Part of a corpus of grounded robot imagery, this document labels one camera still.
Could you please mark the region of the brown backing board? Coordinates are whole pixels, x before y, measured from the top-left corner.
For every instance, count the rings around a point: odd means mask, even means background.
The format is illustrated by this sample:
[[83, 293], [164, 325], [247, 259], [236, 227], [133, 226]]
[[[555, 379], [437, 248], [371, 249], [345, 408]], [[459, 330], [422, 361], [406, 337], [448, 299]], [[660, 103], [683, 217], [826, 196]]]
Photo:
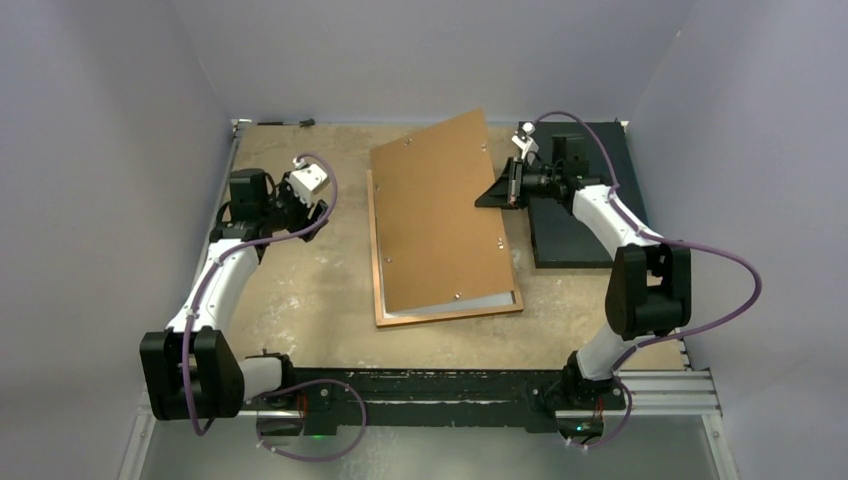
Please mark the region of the brown backing board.
[[495, 181], [482, 109], [370, 151], [385, 308], [512, 291], [502, 214], [474, 201]]

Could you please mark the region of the wooden picture frame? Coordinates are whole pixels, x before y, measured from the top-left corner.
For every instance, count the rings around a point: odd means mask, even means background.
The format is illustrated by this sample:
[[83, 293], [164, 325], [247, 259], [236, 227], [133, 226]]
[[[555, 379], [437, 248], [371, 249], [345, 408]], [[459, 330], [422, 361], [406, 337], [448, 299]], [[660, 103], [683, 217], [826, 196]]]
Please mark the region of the wooden picture frame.
[[377, 233], [377, 184], [373, 180], [371, 170], [368, 170], [366, 173], [366, 181], [368, 188], [367, 197], [371, 270], [374, 289], [373, 303], [375, 325], [378, 329], [393, 329], [474, 317], [517, 314], [524, 311], [522, 294], [518, 287], [518, 283], [515, 283], [514, 289], [510, 292], [478, 297], [471, 300], [462, 300], [461, 298], [454, 300], [452, 305], [458, 304], [458, 308], [448, 309], [448, 304], [440, 304], [433, 307], [422, 307], [404, 312], [387, 312], [385, 309], [385, 292], [382, 276], [383, 257], [380, 255], [379, 238]]

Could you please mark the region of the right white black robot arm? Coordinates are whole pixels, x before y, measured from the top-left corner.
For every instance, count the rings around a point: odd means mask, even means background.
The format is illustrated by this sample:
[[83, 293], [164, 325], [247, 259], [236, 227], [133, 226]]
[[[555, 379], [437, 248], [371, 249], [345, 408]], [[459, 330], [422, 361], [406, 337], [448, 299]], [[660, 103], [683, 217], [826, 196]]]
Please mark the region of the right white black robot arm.
[[675, 247], [632, 215], [612, 181], [588, 171], [580, 157], [534, 167], [538, 146], [515, 133], [518, 154], [474, 202], [477, 208], [523, 209], [551, 199], [582, 223], [612, 260], [604, 300], [606, 323], [573, 352], [561, 381], [564, 399], [584, 407], [596, 399], [638, 342], [660, 339], [691, 318], [691, 252]]

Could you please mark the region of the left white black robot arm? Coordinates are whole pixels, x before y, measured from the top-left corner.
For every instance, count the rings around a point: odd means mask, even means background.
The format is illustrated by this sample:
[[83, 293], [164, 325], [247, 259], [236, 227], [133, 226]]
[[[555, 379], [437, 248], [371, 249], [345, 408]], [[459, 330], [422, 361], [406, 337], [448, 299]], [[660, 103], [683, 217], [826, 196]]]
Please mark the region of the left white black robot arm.
[[327, 223], [335, 203], [319, 195], [335, 183], [329, 168], [303, 160], [279, 181], [260, 168], [230, 174], [197, 281], [167, 325], [140, 342], [156, 419], [189, 420], [204, 431], [258, 396], [275, 409], [295, 402], [298, 382], [289, 357], [261, 353], [239, 360], [225, 331], [272, 241], [309, 242]]

